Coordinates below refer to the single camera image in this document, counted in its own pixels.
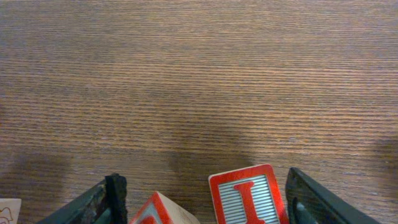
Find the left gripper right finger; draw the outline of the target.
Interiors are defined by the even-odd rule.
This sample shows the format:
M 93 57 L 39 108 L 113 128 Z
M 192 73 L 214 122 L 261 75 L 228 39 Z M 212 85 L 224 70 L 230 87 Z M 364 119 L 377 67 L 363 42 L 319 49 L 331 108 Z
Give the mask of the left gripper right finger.
M 289 169 L 285 194 L 290 224 L 379 224 L 296 167 Z

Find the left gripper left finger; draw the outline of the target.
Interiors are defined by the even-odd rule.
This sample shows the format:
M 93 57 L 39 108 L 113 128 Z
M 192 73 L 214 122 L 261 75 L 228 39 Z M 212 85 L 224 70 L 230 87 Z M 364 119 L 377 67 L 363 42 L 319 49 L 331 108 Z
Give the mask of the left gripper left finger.
M 38 224 L 127 224 L 126 196 L 126 178 L 107 175 Z

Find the red I block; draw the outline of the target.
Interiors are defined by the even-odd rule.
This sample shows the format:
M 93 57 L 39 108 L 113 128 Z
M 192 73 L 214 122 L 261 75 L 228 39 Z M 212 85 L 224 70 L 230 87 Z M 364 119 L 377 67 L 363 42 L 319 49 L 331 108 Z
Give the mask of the red I block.
M 208 178 L 218 224 L 289 224 L 273 167 L 245 167 Z

